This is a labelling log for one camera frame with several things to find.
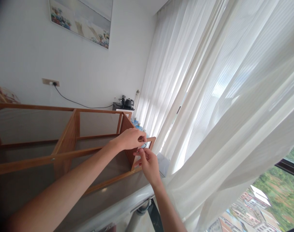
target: electric kettle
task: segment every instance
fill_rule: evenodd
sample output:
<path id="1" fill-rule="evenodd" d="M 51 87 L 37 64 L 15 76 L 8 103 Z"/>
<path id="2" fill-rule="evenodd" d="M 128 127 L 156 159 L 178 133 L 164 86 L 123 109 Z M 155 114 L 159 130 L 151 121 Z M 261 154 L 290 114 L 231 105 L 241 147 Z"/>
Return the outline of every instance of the electric kettle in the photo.
<path id="1" fill-rule="evenodd" d="M 131 106 L 133 106 L 134 105 L 134 101 L 132 100 L 132 99 L 130 99 L 130 98 L 128 98 L 127 100 L 125 100 L 125 102 L 124 102 L 124 107 L 129 107 L 129 108 L 131 108 Z"/>

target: metal pipe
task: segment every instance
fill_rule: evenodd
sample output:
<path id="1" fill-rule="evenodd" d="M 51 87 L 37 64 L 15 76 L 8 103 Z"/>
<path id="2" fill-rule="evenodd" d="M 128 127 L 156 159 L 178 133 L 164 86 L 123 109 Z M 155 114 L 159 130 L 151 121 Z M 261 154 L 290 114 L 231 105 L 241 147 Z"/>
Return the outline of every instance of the metal pipe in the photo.
<path id="1" fill-rule="evenodd" d="M 126 232 L 134 232 L 139 225 L 142 216 L 146 213 L 149 207 L 150 199 L 145 201 L 137 210 L 135 210 L 131 216 L 130 222 L 126 228 Z"/>

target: forearm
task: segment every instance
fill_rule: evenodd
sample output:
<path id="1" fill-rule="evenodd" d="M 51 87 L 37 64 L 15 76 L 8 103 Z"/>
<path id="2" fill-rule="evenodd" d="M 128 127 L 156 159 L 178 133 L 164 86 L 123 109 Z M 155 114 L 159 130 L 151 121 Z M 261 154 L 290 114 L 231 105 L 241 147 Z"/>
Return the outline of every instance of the forearm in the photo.
<path id="1" fill-rule="evenodd" d="M 118 146 L 110 142 L 88 160 L 55 181 L 11 216 L 10 231 L 54 231 L 119 152 Z"/>
<path id="2" fill-rule="evenodd" d="M 152 188 L 157 199 L 164 231 L 187 231 L 179 215 L 175 211 L 162 182 Z"/>

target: electrical outlet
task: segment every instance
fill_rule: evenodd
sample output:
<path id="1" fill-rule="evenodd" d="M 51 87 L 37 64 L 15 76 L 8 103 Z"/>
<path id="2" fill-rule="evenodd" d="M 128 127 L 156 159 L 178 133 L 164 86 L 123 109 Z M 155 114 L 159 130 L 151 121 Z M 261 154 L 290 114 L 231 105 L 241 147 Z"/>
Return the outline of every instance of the electrical outlet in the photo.
<path id="1" fill-rule="evenodd" d="M 47 84 L 47 85 L 51 85 L 50 82 L 56 82 L 57 83 L 57 86 L 60 86 L 59 81 L 55 81 L 55 80 L 50 80 L 50 79 L 42 78 L 42 82 L 43 82 L 43 84 Z"/>

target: window frame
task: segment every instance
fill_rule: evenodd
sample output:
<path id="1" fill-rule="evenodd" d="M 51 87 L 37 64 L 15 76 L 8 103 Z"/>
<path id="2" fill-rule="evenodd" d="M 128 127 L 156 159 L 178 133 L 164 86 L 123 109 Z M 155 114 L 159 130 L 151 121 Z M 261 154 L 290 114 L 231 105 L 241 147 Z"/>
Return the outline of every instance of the window frame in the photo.
<path id="1" fill-rule="evenodd" d="M 289 160 L 282 159 L 280 162 L 275 164 L 276 167 L 286 171 L 287 173 L 294 175 L 294 163 Z"/>

